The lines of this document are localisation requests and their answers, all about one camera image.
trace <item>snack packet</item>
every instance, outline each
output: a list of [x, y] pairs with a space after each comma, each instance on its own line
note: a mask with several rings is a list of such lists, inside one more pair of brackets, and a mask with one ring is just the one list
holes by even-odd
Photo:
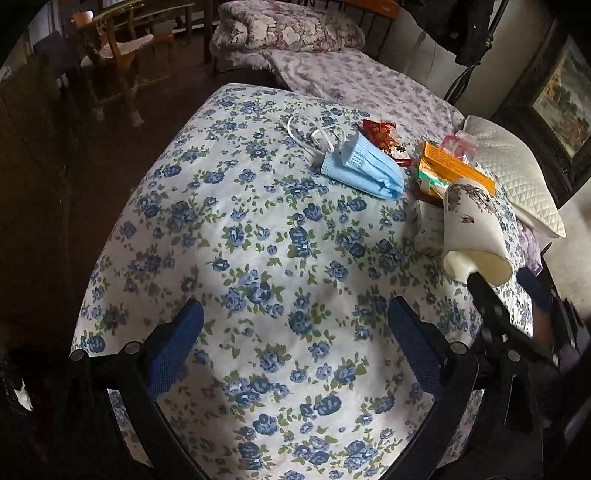
[[387, 153], [401, 167], [412, 165], [413, 161], [396, 133], [396, 124], [363, 120], [363, 133], [371, 143]]

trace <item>white quilted pillow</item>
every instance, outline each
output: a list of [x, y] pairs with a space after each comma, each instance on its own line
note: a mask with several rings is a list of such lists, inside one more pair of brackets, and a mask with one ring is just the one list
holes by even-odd
[[562, 218], [527, 145], [503, 127], [478, 116], [466, 118], [464, 131], [478, 139], [476, 161], [498, 177], [515, 216], [547, 236], [565, 237]]

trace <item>framed painting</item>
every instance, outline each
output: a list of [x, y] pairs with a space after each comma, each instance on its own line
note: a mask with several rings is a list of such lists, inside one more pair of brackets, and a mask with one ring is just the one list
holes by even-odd
[[527, 144], [558, 207], [591, 177], [591, 67], [558, 20], [492, 120]]

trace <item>paper cup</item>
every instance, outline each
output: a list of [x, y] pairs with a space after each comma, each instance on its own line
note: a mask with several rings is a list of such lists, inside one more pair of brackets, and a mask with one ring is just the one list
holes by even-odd
[[451, 278], [466, 283], [473, 272], [498, 287], [513, 275], [505, 237], [495, 206], [482, 184], [458, 179], [443, 199], [443, 269]]

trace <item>floral bedsheet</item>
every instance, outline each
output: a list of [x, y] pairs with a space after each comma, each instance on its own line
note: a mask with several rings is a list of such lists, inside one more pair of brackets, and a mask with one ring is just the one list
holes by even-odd
[[[379, 477], [433, 402], [389, 332], [389, 299], [404, 296], [450, 340], [470, 344], [480, 324], [465, 286], [415, 251], [412, 196], [378, 200], [321, 176], [280, 125], [294, 113], [349, 135], [370, 117], [293, 92], [220, 88], [131, 196], [74, 334], [72, 348], [112, 354], [191, 296], [203, 304], [199, 341], [157, 401], [211, 478]], [[301, 125], [302, 135], [315, 128]], [[415, 172], [405, 175], [410, 186]], [[502, 188], [493, 202], [517, 268], [523, 255]], [[497, 292], [530, 331], [531, 304], [515, 278]], [[110, 397], [145, 461], [120, 396]]]

